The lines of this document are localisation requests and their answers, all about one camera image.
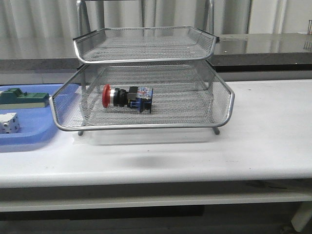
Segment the grey stone counter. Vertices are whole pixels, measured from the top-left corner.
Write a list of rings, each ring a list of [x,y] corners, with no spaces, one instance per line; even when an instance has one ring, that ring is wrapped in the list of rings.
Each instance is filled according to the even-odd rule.
[[[312,38],[303,34],[220,35],[212,66],[221,72],[311,70]],[[71,38],[4,38],[1,71],[74,70],[79,61]]]

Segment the green terminal block component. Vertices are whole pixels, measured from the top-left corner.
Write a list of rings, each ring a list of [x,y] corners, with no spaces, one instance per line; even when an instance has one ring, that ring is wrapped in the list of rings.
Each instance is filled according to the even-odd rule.
[[[0,92],[1,110],[44,108],[48,104],[48,93],[23,92],[20,88],[9,88]]]

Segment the white electrical block component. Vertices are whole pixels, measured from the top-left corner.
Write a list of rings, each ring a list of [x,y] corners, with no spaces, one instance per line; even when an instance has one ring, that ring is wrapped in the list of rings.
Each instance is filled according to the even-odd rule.
[[[0,133],[12,134],[20,130],[20,122],[17,113],[6,113],[0,115]]]

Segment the blue plastic tray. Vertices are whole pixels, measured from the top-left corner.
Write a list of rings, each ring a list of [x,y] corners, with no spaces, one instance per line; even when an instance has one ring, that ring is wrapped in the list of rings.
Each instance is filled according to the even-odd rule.
[[[48,93],[53,95],[62,84],[28,84],[0,86],[0,91],[9,88],[20,88],[23,92]],[[75,98],[77,84],[70,84],[69,88],[61,93],[61,107],[67,109]],[[44,108],[0,110],[0,114],[17,113],[20,130],[17,133],[0,134],[0,152],[29,151],[43,147],[57,132],[50,105]]]

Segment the grey metal rack frame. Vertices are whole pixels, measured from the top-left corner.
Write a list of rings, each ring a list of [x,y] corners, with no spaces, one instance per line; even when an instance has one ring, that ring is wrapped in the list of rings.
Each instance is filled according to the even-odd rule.
[[[86,32],[91,32],[88,11],[85,0],[77,0],[77,13],[78,13],[78,34],[83,34],[83,23],[86,27]],[[142,25],[144,26],[145,16],[144,16],[144,1],[139,2],[140,16],[142,20]],[[203,29],[208,29],[209,33],[214,34],[214,1],[206,0],[204,4],[204,17],[203,17]]]

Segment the red emergency stop button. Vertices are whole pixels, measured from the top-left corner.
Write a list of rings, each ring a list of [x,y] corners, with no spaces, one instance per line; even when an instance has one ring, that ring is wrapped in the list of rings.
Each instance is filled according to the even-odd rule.
[[[129,90],[120,88],[111,88],[105,84],[102,90],[102,106],[104,108],[113,105],[115,107],[124,107],[136,109],[140,113],[148,110],[152,111],[153,88],[131,86]]]

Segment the silver mesh tray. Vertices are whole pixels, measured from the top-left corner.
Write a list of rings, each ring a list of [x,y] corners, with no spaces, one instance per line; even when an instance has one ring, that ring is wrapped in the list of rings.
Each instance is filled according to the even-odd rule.
[[[153,89],[151,110],[104,107],[105,84]],[[64,131],[216,128],[229,121],[233,104],[233,90],[204,60],[83,65],[50,97]]]
[[[217,37],[190,26],[103,28],[73,40],[85,64],[202,60],[210,58]]]

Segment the white table leg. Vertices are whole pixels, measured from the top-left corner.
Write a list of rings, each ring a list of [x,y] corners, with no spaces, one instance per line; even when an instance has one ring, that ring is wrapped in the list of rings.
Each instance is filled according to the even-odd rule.
[[[296,232],[301,232],[304,230],[305,226],[312,218],[312,202],[305,201],[299,206],[298,210],[295,212],[291,219],[292,227]]]

